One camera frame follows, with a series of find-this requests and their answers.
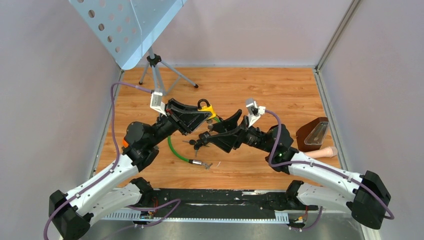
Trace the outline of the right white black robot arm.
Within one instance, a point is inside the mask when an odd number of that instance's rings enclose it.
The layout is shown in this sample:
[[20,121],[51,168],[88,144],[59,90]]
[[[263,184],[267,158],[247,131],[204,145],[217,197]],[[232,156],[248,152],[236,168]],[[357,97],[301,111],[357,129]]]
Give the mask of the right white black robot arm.
[[267,109],[245,116],[239,114],[214,123],[210,131],[199,135],[201,145],[213,144],[229,153],[242,144],[267,152],[268,165],[276,172],[299,176],[318,183],[292,182],[285,195],[292,209],[301,205],[332,208],[351,216],[360,224],[379,230],[383,220],[393,220],[389,204],[391,194],[381,177],[373,172],[364,174],[323,163],[292,147],[293,139],[279,116]]

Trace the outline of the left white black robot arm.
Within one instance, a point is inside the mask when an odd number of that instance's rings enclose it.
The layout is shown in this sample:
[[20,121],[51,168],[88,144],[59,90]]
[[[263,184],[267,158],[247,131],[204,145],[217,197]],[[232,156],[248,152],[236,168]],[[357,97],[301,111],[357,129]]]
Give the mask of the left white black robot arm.
[[119,183],[147,168],[159,154],[158,144],[175,132],[189,135],[204,122],[216,116],[210,104],[186,105],[175,99],[167,103],[152,103],[159,112],[155,123],[134,121],[127,126],[123,149],[115,160],[98,174],[80,185],[49,196],[48,220],[43,237],[53,224],[64,240],[79,240],[106,215],[128,206],[149,206],[153,201],[150,184],[139,177],[133,179],[122,192],[114,192]]

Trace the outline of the yellow padlock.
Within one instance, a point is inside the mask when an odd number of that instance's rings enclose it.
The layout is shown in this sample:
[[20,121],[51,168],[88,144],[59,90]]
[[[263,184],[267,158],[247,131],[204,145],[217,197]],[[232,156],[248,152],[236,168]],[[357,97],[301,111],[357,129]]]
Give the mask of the yellow padlock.
[[210,116],[207,118],[207,120],[212,120],[217,116],[216,111],[207,99],[200,99],[197,102],[197,109],[202,112],[210,112]]

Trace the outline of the yellow padlock keys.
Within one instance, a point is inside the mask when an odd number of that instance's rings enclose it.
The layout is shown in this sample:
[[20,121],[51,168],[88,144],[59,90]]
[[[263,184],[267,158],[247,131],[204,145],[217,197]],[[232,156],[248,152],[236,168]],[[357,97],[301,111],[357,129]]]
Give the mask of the yellow padlock keys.
[[208,119],[206,121],[208,130],[210,132],[213,132],[214,131],[214,124],[215,123],[220,123],[220,122],[221,122],[221,120],[218,117],[213,117],[211,119]]

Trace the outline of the black padlock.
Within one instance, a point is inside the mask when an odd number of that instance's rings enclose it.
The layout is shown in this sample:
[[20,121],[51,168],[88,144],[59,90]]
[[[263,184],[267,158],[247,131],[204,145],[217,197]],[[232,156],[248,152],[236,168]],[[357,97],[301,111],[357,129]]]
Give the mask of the black padlock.
[[208,138],[209,138],[210,136],[211,136],[211,134],[210,134],[210,132],[208,132],[208,131],[205,131],[205,132],[203,132],[203,133],[199,134],[199,135],[198,135],[198,137],[199,137],[199,142],[200,142],[202,145],[207,145],[207,144],[209,143]]

